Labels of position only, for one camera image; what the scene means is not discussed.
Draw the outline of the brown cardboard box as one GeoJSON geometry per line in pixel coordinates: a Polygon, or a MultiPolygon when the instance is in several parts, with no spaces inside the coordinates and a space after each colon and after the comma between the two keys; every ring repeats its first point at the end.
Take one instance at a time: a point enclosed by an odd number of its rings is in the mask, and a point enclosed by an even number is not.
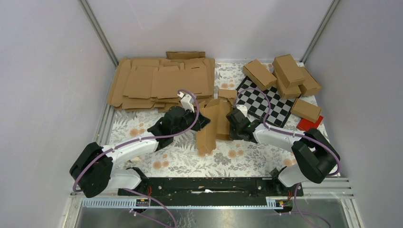
{"type": "Polygon", "coordinates": [[[236,96],[236,90],[219,89],[217,99],[199,104],[201,114],[210,122],[196,133],[198,156],[212,155],[217,140],[231,140],[230,123],[226,115],[232,111],[236,96]]]}

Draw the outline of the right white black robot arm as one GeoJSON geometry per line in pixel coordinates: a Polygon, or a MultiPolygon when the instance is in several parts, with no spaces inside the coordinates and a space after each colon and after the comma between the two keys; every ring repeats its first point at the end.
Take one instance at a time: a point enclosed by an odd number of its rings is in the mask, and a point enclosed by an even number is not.
{"type": "Polygon", "coordinates": [[[303,133],[268,125],[265,121],[250,121],[244,113],[234,108],[226,118],[230,123],[230,138],[257,144],[268,144],[292,152],[296,164],[273,173],[273,191],[286,195],[298,183],[311,181],[321,183],[339,167],[340,156],[316,128],[303,133]]]}

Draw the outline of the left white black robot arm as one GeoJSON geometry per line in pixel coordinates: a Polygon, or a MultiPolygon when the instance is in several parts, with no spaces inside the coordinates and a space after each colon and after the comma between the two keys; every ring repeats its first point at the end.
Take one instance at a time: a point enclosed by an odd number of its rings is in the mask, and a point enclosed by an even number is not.
{"type": "Polygon", "coordinates": [[[74,179],[73,192],[87,198],[106,189],[130,189],[135,195],[147,191],[147,183],[134,169],[116,167],[146,153],[153,153],[170,145],[176,136],[189,130],[200,131],[211,120],[199,110],[192,112],[179,106],[170,108],[143,134],[118,144],[100,146],[89,143],[69,170],[74,179]]]}

